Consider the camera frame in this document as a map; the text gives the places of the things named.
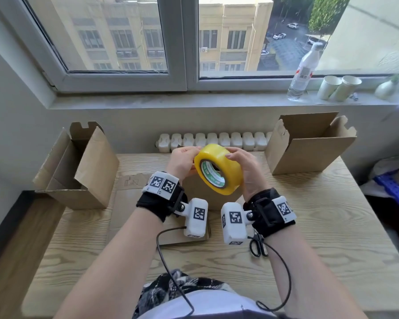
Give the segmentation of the person's left hand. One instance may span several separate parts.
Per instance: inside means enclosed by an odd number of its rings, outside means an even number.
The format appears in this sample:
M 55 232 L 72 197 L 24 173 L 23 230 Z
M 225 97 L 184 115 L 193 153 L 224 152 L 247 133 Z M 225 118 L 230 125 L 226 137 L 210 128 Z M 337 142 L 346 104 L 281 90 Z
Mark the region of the person's left hand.
M 186 177 L 195 174 L 197 171 L 193 159 L 172 159 L 170 155 L 165 172 L 177 177 L 182 182 Z

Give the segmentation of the person's right hand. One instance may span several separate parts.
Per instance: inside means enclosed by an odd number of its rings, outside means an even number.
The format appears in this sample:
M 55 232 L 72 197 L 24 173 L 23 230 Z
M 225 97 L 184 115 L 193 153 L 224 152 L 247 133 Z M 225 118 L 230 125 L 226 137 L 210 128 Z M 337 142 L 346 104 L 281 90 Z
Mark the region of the person's right hand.
M 268 190 L 271 186 L 267 183 L 261 165 L 257 158 L 250 152 L 236 147 L 225 147 L 229 153 L 234 151 L 243 151 L 245 162 L 237 162 L 243 172 L 243 198 L 245 202 L 262 191 Z

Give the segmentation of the yellow packing tape roll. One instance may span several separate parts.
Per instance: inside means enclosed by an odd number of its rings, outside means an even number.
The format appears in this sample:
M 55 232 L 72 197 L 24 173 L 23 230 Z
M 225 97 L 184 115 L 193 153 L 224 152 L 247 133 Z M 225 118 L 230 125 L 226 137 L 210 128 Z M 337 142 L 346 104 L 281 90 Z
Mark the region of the yellow packing tape roll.
M 208 144 L 194 158 L 194 166 L 202 181 L 218 194 L 228 196 L 243 182 L 243 171 L 229 160 L 229 151 L 218 144 Z

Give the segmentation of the person's right forearm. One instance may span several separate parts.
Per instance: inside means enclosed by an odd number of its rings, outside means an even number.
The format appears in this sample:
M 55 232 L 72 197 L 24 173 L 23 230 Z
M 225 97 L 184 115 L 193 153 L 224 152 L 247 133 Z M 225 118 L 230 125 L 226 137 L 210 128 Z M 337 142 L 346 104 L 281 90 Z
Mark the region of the person's right forearm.
M 368 319 L 305 240 L 296 225 L 265 238 L 284 259 L 291 274 L 291 294 L 284 306 L 295 319 Z

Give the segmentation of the white radiator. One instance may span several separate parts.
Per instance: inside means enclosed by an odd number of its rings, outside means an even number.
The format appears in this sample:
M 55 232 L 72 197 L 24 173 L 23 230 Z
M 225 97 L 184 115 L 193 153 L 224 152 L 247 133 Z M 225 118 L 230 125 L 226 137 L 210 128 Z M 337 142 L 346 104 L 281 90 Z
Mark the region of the white radiator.
M 264 151 L 271 139 L 271 135 L 272 132 L 161 134 L 159 139 L 154 143 L 154 147 L 160 153 L 170 153 L 172 150 L 184 146 L 205 147 L 208 144 L 236 147 L 249 152 Z

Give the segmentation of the wide open cardboard box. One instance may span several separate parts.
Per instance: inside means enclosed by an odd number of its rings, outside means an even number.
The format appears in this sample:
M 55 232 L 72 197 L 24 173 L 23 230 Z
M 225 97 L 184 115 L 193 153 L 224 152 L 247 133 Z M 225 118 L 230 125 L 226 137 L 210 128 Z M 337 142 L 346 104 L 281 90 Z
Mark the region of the wide open cardboard box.
M 273 175 L 322 172 L 356 140 L 338 112 L 281 115 L 265 149 Z

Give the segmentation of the flat cardboard box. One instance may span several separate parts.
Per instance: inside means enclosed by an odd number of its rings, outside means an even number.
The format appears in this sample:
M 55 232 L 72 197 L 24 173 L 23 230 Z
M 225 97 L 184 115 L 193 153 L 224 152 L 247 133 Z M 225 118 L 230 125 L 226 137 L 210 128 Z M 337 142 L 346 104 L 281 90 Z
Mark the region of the flat cardboard box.
M 139 173 L 136 175 L 121 175 L 117 184 L 117 191 L 114 200 L 111 222 L 107 237 L 107 243 L 118 233 L 129 216 L 136 207 L 136 203 L 142 194 L 142 188 L 146 185 L 150 174 Z M 182 182 L 186 190 L 188 200 L 192 198 L 201 198 L 208 202 L 208 212 L 219 212 L 222 206 L 227 202 L 237 202 L 242 196 L 242 188 L 238 187 L 234 193 L 225 196 L 221 195 L 202 181 L 199 175 L 188 176 Z M 186 243 L 190 241 L 205 241 L 211 237 L 211 217 L 207 216 L 207 227 L 205 236 L 194 238 L 185 236 L 183 230 L 174 230 L 164 233 L 160 236 L 160 245 L 171 245 Z

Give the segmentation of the black scissors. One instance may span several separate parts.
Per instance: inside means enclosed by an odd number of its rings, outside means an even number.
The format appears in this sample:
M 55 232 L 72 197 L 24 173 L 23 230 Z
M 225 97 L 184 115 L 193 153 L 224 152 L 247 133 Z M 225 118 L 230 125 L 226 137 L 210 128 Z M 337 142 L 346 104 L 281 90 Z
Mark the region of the black scissors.
M 263 244 L 263 236 L 254 230 L 254 235 L 250 237 L 249 249 L 254 257 L 268 257 L 266 248 Z

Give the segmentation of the clear plastic bottle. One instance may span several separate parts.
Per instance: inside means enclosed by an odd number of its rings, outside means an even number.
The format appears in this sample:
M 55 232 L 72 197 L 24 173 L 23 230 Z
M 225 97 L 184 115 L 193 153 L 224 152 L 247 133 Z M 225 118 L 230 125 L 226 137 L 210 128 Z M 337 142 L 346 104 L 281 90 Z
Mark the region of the clear plastic bottle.
M 288 88 L 287 98 L 290 101 L 298 101 L 303 96 L 310 79 L 317 68 L 324 46 L 321 42 L 315 42 L 310 51 L 306 53 L 293 76 L 290 87 Z

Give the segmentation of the white paper cup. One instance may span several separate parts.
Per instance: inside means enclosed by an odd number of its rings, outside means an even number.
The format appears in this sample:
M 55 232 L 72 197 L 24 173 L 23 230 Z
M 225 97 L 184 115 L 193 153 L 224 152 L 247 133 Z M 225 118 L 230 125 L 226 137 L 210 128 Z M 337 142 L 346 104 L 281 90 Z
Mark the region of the white paper cup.
M 330 99 L 337 102 L 345 101 L 361 84 L 362 80 L 359 77 L 345 75 L 341 78 L 341 84 L 331 95 Z
M 317 93 L 318 99 L 328 100 L 341 83 L 342 79 L 340 77 L 332 75 L 325 76 Z

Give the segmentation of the person's patterned clothing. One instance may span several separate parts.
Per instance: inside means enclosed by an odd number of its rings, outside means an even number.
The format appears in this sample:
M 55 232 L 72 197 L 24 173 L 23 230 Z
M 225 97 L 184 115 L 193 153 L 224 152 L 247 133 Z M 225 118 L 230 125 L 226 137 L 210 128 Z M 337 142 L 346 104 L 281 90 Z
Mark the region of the person's patterned clothing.
M 180 269 L 143 286 L 132 319 L 276 319 L 227 283 Z

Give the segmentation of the white plastic bag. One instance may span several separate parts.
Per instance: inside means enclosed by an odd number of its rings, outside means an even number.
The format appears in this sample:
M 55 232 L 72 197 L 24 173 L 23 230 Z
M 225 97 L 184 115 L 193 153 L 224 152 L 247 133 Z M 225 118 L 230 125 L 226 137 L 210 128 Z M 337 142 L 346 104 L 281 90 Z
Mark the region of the white plastic bag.
M 384 187 L 374 181 L 374 177 L 396 170 L 399 170 L 399 156 L 379 160 L 369 172 L 367 182 L 360 186 L 364 196 L 391 198 L 392 196 L 385 191 Z

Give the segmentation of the blue plastic crate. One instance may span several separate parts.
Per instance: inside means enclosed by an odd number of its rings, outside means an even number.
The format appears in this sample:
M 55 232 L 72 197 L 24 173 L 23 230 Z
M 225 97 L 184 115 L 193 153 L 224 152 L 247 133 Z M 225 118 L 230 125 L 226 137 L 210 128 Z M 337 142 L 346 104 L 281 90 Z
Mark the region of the blue plastic crate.
M 373 180 L 382 186 L 386 193 L 399 204 L 399 182 L 395 179 L 398 170 L 383 173 L 375 176 Z

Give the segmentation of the white vase with plant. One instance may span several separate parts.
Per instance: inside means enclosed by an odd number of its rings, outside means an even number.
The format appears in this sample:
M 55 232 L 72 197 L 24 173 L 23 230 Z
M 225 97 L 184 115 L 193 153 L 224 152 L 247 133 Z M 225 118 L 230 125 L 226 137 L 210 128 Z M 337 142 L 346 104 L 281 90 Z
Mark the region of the white vase with plant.
M 374 96 L 381 100 L 389 99 L 397 90 L 399 84 L 399 74 L 392 75 L 386 82 L 378 85 L 374 91 Z

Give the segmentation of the white window frame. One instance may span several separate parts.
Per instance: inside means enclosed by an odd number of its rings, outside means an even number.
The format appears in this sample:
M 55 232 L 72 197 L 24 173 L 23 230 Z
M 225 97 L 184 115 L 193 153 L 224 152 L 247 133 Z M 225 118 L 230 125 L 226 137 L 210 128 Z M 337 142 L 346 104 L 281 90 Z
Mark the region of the white window frame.
M 61 94 L 285 91 L 399 74 L 399 0 L 0 0 L 0 15 Z

